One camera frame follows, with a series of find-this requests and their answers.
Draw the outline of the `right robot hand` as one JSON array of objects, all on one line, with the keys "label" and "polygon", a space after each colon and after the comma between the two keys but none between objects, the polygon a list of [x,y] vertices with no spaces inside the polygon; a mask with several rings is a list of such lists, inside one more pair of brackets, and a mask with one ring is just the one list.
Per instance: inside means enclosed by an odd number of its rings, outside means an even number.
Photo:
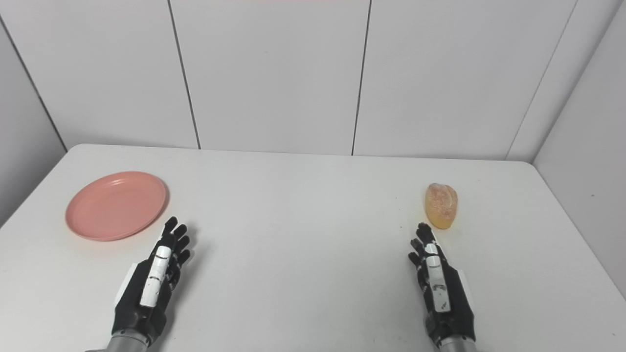
[{"label": "right robot hand", "polygon": [[409,260],[425,303],[425,330],[439,352],[476,352],[474,313],[459,272],[452,267],[427,223],[411,239]]}]

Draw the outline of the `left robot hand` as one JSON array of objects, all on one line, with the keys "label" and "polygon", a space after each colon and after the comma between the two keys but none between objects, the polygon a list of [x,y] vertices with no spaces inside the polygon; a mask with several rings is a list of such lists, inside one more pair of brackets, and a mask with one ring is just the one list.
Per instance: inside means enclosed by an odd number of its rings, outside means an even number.
[{"label": "left robot hand", "polygon": [[146,352],[163,334],[166,308],[191,257],[187,227],[169,218],[150,256],[139,262],[114,309],[107,352]]}]

